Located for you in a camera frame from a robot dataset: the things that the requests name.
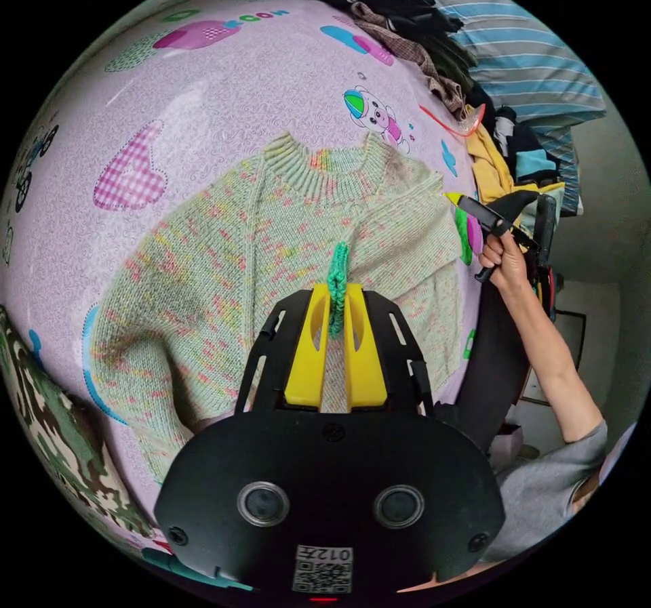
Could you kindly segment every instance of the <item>ribbed neckline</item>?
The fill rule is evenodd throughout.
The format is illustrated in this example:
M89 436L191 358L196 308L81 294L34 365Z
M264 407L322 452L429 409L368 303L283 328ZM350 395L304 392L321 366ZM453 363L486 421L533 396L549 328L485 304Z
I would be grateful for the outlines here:
M361 146L311 151L289 132L264 150L267 171L315 203L346 203L373 195L393 149L369 132Z

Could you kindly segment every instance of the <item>blue striped fabric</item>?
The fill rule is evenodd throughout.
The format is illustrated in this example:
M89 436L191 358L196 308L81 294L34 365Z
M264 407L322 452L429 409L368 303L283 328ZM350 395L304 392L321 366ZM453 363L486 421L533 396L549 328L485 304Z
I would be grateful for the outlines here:
M570 128L606 114L594 76L554 32L512 0L436 2L465 23L453 38L477 58L472 77L496 106L512 107L560 159L563 215L576 214L579 181Z

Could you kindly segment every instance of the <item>knit sweater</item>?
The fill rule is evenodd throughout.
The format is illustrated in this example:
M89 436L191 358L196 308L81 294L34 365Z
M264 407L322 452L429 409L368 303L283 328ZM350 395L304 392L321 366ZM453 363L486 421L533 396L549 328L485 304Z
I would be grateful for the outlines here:
M145 236L99 305L91 372L159 482L198 422L232 411L273 306L325 282L341 241L348 281L401 305L433 390L445 382L459 366L461 245L442 182L374 134L311 152L285 133ZM343 371L330 340L324 411L346 411Z

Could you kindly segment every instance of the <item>green cord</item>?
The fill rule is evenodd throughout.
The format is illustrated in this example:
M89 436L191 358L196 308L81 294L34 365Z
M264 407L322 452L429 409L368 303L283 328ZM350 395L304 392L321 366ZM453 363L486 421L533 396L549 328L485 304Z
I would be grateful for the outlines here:
M345 242L340 242L332 254L330 271L328 272L328 290L330 292L330 326L328 332L336 337L344 327L344 299L348 279L349 248Z

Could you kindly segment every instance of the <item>yellow clothing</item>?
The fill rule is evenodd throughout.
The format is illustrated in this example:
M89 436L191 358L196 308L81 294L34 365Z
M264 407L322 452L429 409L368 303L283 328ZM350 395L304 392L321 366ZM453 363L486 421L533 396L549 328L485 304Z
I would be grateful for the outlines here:
M565 188L563 182L554 183L544 188L539 188L535 183L516 185L511 172L509 172L507 162L495 147L493 139L482 124L479 125L477 131L466 137L466 147L473 158L473 174L481 203L490 203L517 190L533 190L545 194ZM521 220L522 216L518 217L514 221L514 225L520 226Z

